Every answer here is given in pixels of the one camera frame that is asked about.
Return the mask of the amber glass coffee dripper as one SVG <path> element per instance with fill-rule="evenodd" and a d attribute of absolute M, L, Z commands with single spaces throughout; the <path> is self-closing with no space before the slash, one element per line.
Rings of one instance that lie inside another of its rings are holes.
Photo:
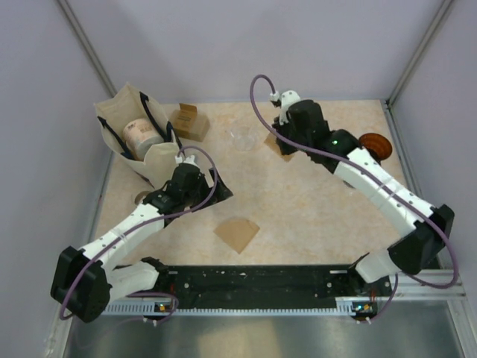
<path fill-rule="evenodd" d="M 393 153 L 391 142 L 381 134 L 366 133 L 361 135 L 358 140 L 370 152 L 371 157 L 377 163 L 388 159 Z"/>

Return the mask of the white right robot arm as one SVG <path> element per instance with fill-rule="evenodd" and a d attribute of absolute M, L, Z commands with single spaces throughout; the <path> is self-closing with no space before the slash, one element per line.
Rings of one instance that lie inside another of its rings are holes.
<path fill-rule="evenodd" d="M 348 286 L 357 295 L 367 294 L 378 279 L 400 271 L 416 275 L 437 256 L 444 243 L 436 229 L 452 229 L 454 212 L 435 207 L 406 189 L 380 165 L 384 147 L 366 147 L 344 129 L 332 130 L 318 103 L 288 91 L 273 105 L 280 109 L 273 129 L 282 154 L 293 154 L 297 145 L 313 148 L 307 156 L 330 173 L 359 190 L 396 228 L 400 238 L 386 249 L 367 254 L 351 266 Z M 325 157 L 317 151 L 332 154 Z"/>

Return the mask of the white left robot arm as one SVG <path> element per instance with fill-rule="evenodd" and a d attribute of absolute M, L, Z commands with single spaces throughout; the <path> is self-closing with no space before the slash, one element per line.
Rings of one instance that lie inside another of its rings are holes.
<path fill-rule="evenodd" d="M 64 249 L 58 258 L 50 296 L 61 305 L 62 320 L 69 311 L 84 323 L 94 321 L 108 304 L 140 291 L 164 294 L 168 276 L 155 259 L 121 266 L 120 262 L 149 236 L 175 219 L 218 204 L 233 196 L 215 169 L 213 185 L 194 163 L 179 164 L 160 189 L 149 192 L 136 209 L 103 236 L 76 249 Z"/>

